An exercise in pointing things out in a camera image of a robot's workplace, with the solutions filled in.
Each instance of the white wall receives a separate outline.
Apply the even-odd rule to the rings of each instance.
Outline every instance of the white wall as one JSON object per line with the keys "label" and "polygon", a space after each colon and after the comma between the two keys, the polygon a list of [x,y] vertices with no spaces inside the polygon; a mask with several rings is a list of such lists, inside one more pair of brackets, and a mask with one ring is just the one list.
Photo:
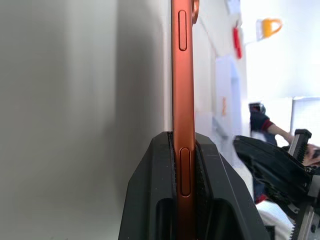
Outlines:
{"label": "white wall", "polygon": [[0,239],[117,239],[128,180],[170,128],[169,12],[0,1]]}
{"label": "white wall", "polygon": [[[248,98],[252,101],[320,92],[320,1],[242,0],[243,24],[280,18],[282,30],[246,47]],[[244,34],[252,35],[249,30]]]}

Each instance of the black phone holder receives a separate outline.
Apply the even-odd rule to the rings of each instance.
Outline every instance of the black phone holder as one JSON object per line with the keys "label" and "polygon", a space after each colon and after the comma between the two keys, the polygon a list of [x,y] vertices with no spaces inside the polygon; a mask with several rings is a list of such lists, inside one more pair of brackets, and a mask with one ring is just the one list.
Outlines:
{"label": "black phone holder", "polygon": [[[269,240],[245,182],[206,136],[196,133],[198,240]],[[173,135],[154,137],[127,187],[119,240],[176,239]]]}

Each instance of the gray wall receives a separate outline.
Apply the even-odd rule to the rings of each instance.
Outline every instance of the gray wall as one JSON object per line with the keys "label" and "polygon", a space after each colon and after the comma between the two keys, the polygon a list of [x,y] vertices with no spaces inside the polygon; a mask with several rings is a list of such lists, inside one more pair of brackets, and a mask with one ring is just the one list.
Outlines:
{"label": "gray wall", "polygon": [[0,239],[114,240],[170,128],[169,1],[0,1]]}

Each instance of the side button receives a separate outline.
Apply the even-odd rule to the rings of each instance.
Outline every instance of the side button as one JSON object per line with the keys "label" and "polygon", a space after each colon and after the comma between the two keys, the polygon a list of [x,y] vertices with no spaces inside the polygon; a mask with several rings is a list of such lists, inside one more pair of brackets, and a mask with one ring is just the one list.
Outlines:
{"label": "side button", "polygon": [[190,195],[191,192],[191,179],[190,179],[190,151],[183,148],[180,151],[180,166],[181,166],[181,194],[185,197]]}
{"label": "side button", "polygon": [[179,20],[179,49],[187,50],[187,14],[184,10],[178,13]]}

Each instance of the orange smartphone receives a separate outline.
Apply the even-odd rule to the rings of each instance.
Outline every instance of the orange smartphone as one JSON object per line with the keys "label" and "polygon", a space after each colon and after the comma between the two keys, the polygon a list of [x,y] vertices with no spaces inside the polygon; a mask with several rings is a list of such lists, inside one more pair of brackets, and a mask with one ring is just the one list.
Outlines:
{"label": "orange smartphone", "polygon": [[173,148],[177,240],[196,239],[195,111],[192,26],[199,0],[171,0]]}

